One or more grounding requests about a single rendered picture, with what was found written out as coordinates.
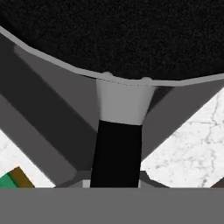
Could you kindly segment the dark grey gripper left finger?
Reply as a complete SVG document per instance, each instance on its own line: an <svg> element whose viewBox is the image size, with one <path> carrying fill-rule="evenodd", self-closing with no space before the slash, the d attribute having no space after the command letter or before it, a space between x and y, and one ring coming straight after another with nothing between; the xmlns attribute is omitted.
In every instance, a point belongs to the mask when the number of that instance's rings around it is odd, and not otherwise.
<svg viewBox="0 0 224 224"><path fill-rule="evenodd" d="M65 183L56 185L56 188L66 188L66 187L83 187L84 180L91 179L91 171L78 171L76 175Z"/></svg>

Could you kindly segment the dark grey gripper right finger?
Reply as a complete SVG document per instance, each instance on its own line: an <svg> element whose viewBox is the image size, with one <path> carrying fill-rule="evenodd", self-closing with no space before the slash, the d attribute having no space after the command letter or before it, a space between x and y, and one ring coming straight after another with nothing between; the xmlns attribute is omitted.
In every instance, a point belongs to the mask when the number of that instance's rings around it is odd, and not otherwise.
<svg viewBox="0 0 224 224"><path fill-rule="evenodd" d="M140 171L139 180L150 186L166 188L166 185L163 185L153 179L150 179L146 171Z"/></svg>

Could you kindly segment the black pan with grey handle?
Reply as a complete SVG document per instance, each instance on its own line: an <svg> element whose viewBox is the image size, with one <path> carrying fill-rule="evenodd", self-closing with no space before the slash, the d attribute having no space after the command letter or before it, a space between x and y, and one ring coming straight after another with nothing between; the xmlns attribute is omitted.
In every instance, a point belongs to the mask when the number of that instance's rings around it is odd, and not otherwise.
<svg viewBox="0 0 224 224"><path fill-rule="evenodd" d="M224 0L0 0L0 33L95 80L92 187L138 185L159 88L224 81Z"/></svg>

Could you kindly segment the green and brown sponge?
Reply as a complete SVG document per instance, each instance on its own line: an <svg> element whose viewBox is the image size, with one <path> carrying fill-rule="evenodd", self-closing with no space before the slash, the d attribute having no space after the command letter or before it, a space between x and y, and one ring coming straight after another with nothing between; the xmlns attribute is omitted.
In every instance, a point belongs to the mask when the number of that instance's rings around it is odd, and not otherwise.
<svg viewBox="0 0 224 224"><path fill-rule="evenodd" d="M34 184L18 166L0 178L0 188L34 188Z"/></svg>

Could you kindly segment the dark brown object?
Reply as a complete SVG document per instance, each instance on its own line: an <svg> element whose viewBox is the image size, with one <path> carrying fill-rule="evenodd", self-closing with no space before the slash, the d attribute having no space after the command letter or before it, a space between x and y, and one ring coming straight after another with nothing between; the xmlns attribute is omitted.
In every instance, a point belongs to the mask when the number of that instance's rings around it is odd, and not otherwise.
<svg viewBox="0 0 224 224"><path fill-rule="evenodd" d="M212 188L224 188L224 177L221 178L217 183L212 185Z"/></svg>

